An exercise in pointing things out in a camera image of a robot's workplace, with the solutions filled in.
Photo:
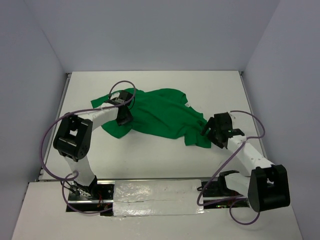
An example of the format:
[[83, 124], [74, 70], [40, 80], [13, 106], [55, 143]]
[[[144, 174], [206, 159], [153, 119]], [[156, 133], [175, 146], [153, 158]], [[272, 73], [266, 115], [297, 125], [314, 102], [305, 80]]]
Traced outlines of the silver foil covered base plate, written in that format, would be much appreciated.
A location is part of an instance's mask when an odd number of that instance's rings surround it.
[[201, 181], [148, 180], [117, 181], [114, 184], [113, 215], [117, 217], [197, 215]]

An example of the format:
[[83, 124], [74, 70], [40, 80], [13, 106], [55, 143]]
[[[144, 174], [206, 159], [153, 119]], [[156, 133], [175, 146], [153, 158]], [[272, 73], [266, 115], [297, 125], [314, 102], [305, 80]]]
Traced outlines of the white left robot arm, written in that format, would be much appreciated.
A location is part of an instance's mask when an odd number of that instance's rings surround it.
[[53, 147], [64, 157], [75, 179], [75, 188], [86, 199], [98, 196], [98, 180], [88, 160], [92, 132], [102, 125], [115, 121], [122, 126], [133, 120], [129, 106], [134, 95], [121, 90], [108, 96], [94, 111], [72, 114], [64, 118], [53, 141]]

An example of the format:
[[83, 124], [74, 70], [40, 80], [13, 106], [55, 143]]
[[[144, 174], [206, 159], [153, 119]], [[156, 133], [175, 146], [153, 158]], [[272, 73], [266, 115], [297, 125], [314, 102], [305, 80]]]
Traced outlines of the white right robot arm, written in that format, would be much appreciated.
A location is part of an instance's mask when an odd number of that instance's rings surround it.
[[286, 168], [265, 158], [249, 143], [251, 137], [233, 127], [231, 112], [217, 113], [210, 117], [201, 135], [217, 147], [231, 152], [227, 163], [238, 158], [249, 173], [249, 176], [244, 176], [237, 170], [223, 171], [226, 166], [223, 163], [214, 174], [221, 195], [231, 197], [233, 192], [237, 192], [248, 200], [249, 206], [257, 213], [290, 205]]

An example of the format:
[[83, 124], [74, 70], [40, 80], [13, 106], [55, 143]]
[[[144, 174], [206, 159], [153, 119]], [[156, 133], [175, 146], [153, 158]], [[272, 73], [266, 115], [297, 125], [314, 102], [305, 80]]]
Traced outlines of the green t shirt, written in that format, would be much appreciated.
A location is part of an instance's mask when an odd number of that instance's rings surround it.
[[134, 130], [173, 140], [183, 137], [186, 146], [205, 149], [212, 146], [210, 140], [201, 135], [207, 120], [189, 105], [186, 94], [178, 89], [138, 89], [130, 107], [133, 121], [121, 126], [115, 120], [109, 121], [102, 129], [117, 139]]

